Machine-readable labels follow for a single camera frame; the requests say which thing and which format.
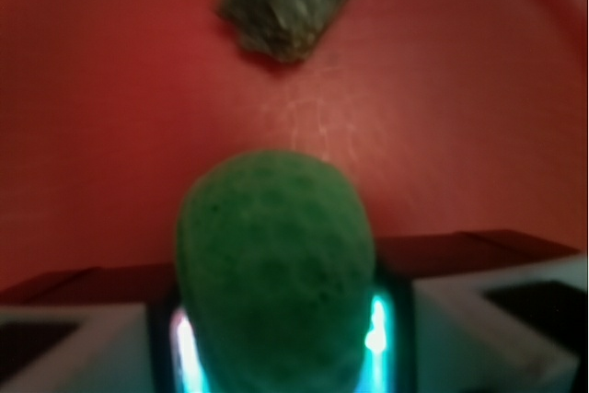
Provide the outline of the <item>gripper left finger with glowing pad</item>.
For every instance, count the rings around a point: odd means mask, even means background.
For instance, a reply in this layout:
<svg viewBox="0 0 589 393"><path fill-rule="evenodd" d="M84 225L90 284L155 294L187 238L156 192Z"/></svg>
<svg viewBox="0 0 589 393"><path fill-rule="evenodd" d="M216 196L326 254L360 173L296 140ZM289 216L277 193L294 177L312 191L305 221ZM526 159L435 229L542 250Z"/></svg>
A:
<svg viewBox="0 0 589 393"><path fill-rule="evenodd" d="M46 272L1 292L4 392L207 392L170 263Z"/></svg>

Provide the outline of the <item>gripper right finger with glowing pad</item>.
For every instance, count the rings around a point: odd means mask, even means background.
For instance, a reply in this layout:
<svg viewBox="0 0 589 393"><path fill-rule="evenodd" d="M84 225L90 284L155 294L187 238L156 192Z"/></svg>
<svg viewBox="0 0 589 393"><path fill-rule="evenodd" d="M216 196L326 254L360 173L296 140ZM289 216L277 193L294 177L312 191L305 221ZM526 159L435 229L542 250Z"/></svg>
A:
<svg viewBox="0 0 589 393"><path fill-rule="evenodd" d="M513 230L379 237L361 392L584 392L588 259Z"/></svg>

